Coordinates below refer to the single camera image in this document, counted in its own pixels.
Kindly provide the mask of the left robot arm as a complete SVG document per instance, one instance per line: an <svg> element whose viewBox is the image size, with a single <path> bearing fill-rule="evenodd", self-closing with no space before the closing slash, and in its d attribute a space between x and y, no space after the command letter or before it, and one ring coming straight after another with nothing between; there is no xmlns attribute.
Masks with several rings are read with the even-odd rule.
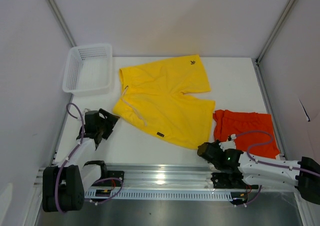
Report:
<svg viewBox="0 0 320 226"><path fill-rule="evenodd" d="M108 170L93 156L101 142L112 134L119 117L104 109L87 111L75 147L55 166L42 174L42 208L45 212L81 210L85 200L96 205L117 194L124 185L124 171Z"/></svg>

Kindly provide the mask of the orange shorts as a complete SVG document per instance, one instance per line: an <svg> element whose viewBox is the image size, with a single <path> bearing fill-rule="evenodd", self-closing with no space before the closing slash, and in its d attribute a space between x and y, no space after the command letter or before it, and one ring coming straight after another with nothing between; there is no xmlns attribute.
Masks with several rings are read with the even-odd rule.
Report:
<svg viewBox="0 0 320 226"><path fill-rule="evenodd" d="M213 113L216 123L214 139L227 141L232 134L240 135L236 138L236 148L247 151L253 144L263 143L250 150L251 154L275 159L281 152L277 147L274 136L272 116L257 112L232 112L229 110L216 110Z"/></svg>

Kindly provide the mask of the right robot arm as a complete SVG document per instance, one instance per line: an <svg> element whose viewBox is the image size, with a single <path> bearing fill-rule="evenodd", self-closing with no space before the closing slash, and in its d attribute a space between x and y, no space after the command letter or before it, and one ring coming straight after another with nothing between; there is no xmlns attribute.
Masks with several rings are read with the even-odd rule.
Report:
<svg viewBox="0 0 320 226"><path fill-rule="evenodd" d="M304 200L320 203L320 165L312 158L288 161L260 157L236 149L233 140L205 142L197 155L219 170L211 175L215 189L281 187L296 189Z"/></svg>

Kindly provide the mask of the yellow shorts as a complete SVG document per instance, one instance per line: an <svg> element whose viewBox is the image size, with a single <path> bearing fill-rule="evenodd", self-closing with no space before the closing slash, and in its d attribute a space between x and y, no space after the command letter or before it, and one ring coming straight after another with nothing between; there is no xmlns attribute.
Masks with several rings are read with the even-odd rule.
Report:
<svg viewBox="0 0 320 226"><path fill-rule="evenodd" d="M141 131L187 149L208 141L215 101L199 55L175 57L118 71L121 96L114 114Z"/></svg>

